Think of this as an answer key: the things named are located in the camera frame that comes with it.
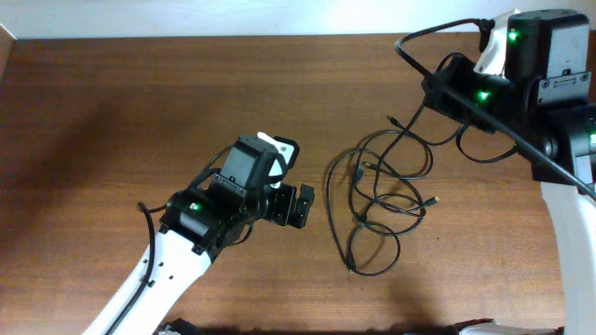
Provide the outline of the black USB cable thin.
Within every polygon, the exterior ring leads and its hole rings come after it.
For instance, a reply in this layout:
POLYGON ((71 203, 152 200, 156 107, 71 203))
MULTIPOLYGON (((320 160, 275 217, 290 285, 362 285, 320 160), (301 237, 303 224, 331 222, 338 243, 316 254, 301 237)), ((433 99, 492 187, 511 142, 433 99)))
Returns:
MULTIPOLYGON (((459 126, 443 140, 427 140, 413 132, 415 122, 425 109, 425 104, 421 103, 406 124, 391 117, 389 120, 393 123, 392 128, 374 131, 362 139, 356 147, 359 152, 353 155, 356 158, 356 164, 348 191, 348 205, 356 226, 356 214, 364 215, 367 222, 381 223, 369 217, 371 209, 380 208, 390 214, 413 219, 412 224, 398 230, 388 226, 397 233, 397 236, 406 235, 422 223, 427 209, 439 202, 437 197, 423 197, 413 183, 422 180, 432 171, 434 167, 432 149, 454 141, 464 132, 465 127, 459 126), (423 150, 425 162, 418 171, 404 174, 387 161, 391 151, 396 149, 401 141, 412 141, 423 150)), ((387 231, 379 226, 374 226, 371 231, 361 232, 389 237, 387 231)))

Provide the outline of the black USB cable thick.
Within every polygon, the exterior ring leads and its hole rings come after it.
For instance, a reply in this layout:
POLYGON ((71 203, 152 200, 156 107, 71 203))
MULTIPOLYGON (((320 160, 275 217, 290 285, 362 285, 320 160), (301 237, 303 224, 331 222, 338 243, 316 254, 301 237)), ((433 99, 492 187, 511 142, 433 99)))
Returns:
POLYGON ((331 184, 332 184, 333 173, 341 161, 343 161, 344 159, 346 159, 349 156, 354 155, 358 152, 359 152, 359 150, 357 150, 357 149, 346 149, 343 152, 339 153, 337 156, 335 156, 334 159, 331 161, 328 172, 327 172, 327 178, 325 181, 325 209, 327 212, 328 224, 329 224, 331 234, 332 234, 332 240, 335 244, 335 247, 337 248, 337 251, 338 251, 338 254, 342 261, 342 264, 347 269, 347 271, 353 275, 359 275, 359 276, 364 276, 364 277, 377 277, 380 275, 384 275, 388 271, 390 271, 398 263, 398 261, 400 259, 401 244, 400 244, 400 240, 397 236, 397 233, 394 232, 392 229, 390 229, 388 226, 386 226, 384 224, 367 222, 364 215, 356 214, 357 226, 351 231, 350 235, 348 236, 346 249, 343 249, 342 244, 339 240, 338 234, 336 232, 334 221, 333 221, 333 216, 332 216, 332 187, 331 187, 331 184), (373 272, 373 273, 365 273, 365 272, 362 272, 361 270, 359 270, 358 266, 355 263, 354 252, 353 252, 352 246, 353 246, 353 242, 354 242, 356 235, 360 231, 362 231, 362 230, 371 231, 374 226, 382 227, 383 229, 385 229, 387 231, 388 235, 395 240, 396 246, 397 246, 397 252, 396 252, 396 256, 393 259, 393 261, 383 270, 380 270, 378 272, 373 272))

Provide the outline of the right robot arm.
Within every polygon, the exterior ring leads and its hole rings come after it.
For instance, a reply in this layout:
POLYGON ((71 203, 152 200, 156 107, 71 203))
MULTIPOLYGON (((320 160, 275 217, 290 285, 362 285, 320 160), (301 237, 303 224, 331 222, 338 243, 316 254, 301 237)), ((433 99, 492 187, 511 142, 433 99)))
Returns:
POLYGON ((565 334, 595 330, 595 106, 589 18, 572 9, 480 20, 481 57, 425 72, 428 108, 501 132, 530 162, 555 231, 565 334))

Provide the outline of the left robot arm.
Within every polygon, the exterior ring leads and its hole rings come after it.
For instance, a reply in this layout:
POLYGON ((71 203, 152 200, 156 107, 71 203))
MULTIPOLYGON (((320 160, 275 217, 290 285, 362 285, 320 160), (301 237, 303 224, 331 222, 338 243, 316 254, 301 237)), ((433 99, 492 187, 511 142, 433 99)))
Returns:
POLYGON ((222 167, 208 163, 168 202, 138 208, 146 218, 149 244, 128 278, 87 334, 152 334, 177 300, 225 248, 245 241, 255 222, 305 227, 314 189, 284 183, 299 145, 263 132, 241 135, 221 150, 222 167))

